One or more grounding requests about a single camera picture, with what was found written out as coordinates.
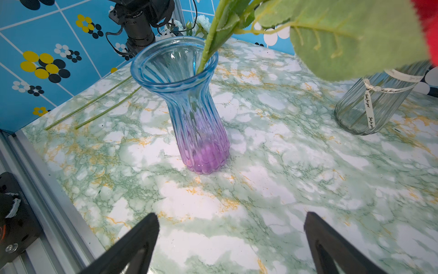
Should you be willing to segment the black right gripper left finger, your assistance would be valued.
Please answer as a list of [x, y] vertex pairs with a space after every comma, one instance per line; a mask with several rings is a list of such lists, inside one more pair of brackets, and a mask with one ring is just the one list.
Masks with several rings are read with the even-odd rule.
[[157, 215], [149, 213], [82, 273], [120, 274], [126, 269], [128, 274], [146, 274], [159, 231]]

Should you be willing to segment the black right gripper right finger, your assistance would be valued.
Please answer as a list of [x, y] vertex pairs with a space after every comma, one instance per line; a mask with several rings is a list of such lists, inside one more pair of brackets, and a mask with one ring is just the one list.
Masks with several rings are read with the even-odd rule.
[[385, 273], [315, 212], [307, 213], [304, 231], [317, 273]]

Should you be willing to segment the blue purple ribbed glass vase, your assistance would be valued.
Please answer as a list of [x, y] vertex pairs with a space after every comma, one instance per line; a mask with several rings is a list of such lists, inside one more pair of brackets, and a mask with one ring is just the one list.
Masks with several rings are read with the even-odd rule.
[[209, 92], [219, 61], [201, 64], [205, 41], [178, 36], [147, 46], [131, 63], [134, 80], [167, 104], [182, 162], [197, 174], [218, 171], [230, 143]]

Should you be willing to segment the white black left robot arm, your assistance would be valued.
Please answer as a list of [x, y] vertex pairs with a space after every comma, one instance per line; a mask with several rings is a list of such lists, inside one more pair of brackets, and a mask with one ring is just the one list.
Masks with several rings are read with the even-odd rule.
[[120, 30], [116, 33], [107, 32], [105, 37], [126, 32], [128, 51], [124, 53], [115, 47], [113, 49], [120, 56], [134, 57], [155, 42], [153, 29], [169, 23], [174, 10], [175, 2], [171, 0], [115, 1], [115, 7], [109, 12], [108, 17], [120, 26]]

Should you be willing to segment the clear glass vase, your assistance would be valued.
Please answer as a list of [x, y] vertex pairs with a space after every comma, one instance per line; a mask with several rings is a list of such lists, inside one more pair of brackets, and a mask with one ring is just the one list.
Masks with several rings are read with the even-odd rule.
[[336, 104], [339, 126], [354, 135], [380, 131], [430, 68], [421, 61], [364, 76]]

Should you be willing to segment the red rose teal flower branch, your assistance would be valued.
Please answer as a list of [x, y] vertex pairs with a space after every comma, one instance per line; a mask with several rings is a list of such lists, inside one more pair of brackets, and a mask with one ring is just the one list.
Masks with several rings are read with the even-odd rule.
[[198, 68], [234, 34], [282, 30], [296, 55], [326, 81], [438, 61], [436, 1], [221, 1]]

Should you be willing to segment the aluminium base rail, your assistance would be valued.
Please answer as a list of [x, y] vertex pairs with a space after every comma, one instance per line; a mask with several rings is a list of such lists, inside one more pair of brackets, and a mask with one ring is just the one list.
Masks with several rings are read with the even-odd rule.
[[41, 236], [5, 264], [1, 273], [77, 274], [104, 254], [104, 247], [23, 131], [1, 132], [1, 172], [18, 180], [42, 227]]

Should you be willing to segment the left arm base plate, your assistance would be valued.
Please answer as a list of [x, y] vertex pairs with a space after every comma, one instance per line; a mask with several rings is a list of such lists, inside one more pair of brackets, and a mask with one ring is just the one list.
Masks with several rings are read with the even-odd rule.
[[42, 234], [42, 227], [11, 172], [1, 174], [1, 267], [13, 262]]

